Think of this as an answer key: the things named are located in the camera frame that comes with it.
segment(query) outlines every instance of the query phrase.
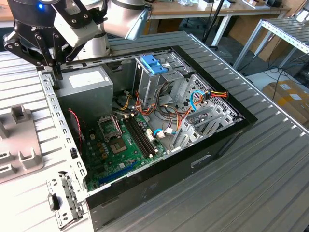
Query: aluminum extrusion table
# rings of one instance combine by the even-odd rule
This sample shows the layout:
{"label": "aluminum extrusion table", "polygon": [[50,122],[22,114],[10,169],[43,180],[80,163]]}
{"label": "aluminum extrusion table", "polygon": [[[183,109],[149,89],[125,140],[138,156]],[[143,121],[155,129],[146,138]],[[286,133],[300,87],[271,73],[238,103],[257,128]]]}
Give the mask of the aluminum extrusion table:
{"label": "aluminum extrusion table", "polygon": [[255,51],[255,54],[258,54],[261,49],[263,49],[271,34],[279,36],[294,46],[292,51],[279,65],[279,68],[281,68],[289,60],[289,58],[297,49],[304,52],[305,54],[309,53],[309,25],[299,23],[294,18],[261,19],[254,29],[251,37],[247,41],[246,45],[244,46],[243,50],[241,51],[240,55],[238,56],[237,60],[235,61],[233,65],[234,69],[239,67],[262,27],[266,28],[269,32],[262,40],[261,44]]}
{"label": "aluminum extrusion table", "polygon": [[[259,119],[223,157],[104,227],[102,232],[301,232],[309,223],[309,132],[203,45],[173,32],[114,39],[116,54],[179,45]],[[0,184],[1,231],[57,231],[45,180],[67,166],[34,66],[0,53],[0,111],[33,112],[44,167]],[[10,230],[5,222],[10,223]],[[84,217],[69,232],[92,231]]]}

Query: green circuit board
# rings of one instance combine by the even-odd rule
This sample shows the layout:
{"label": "green circuit board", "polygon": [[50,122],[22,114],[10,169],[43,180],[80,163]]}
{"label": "green circuit board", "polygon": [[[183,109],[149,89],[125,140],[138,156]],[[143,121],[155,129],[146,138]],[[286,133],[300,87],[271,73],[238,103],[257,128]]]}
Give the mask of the green circuit board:
{"label": "green circuit board", "polygon": [[[141,115],[135,116],[134,120],[144,129],[149,128]],[[154,140],[151,144],[157,150],[156,154],[152,157],[144,157],[124,122],[120,119],[118,123],[122,131],[121,138],[113,137],[108,142],[104,140],[99,126],[94,126],[87,133],[83,132],[85,143],[82,159],[88,172],[85,178],[88,191],[95,190],[166,154],[164,147],[158,140]],[[108,131],[113,130],[109,123],[106,128]]]}

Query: yellow wire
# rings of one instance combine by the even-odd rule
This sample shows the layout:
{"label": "yellow wire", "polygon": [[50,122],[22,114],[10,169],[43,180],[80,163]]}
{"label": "yellow wire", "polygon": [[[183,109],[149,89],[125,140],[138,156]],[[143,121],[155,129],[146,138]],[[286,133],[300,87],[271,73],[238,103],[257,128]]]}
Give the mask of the yellow wire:
{"label": "yellow wire", "polygon": [[215,91],[211,91],[212,93],[217,93],[217,94],[225,94],[226,92],[215,92]]}
{"label": "yellow wire", "polygon": [[129,100],[130,100],[130,96],[127,97],[125,106],[122,107],[122,108],[120,108],[119,110],[125,110],[125,109],[127,109],[127,107],[129,106]]}

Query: motherboard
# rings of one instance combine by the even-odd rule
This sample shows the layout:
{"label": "motherboard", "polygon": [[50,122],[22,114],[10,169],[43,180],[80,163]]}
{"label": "motherboard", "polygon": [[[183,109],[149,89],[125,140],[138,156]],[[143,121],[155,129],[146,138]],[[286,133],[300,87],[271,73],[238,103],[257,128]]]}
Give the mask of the motherboard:
{"label": "motherboard", "polygon": [[83,132],[88,191],[163,157],[164,147],[149,131],[143,116],[132,114],[120,119],[102,118],[98,126]]}

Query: red wire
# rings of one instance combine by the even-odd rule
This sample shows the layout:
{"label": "red wire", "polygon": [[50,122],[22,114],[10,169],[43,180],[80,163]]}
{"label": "red wire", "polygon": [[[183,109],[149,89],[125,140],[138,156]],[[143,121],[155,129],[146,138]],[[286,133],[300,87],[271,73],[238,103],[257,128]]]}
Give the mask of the red wire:
{"label": "red wire", "polygon": [[72,111],[72,110],[68,110],[71,114],[73,114],[73,116],[75,117],[76,121],[77,121],[77,126],[78,126],[78,132],[79,132],[79,142],[80,142],[80,151],[79,153],[82,154],[82,130],[81,130],[81,125],[79,123],[79,119],[78,116]]}
{"label": "red wire", "polygon": [[226,94],[223,94],[223,95],[211,94],[211,97],[224,97],[224,98],[226,98],[227,95]]}

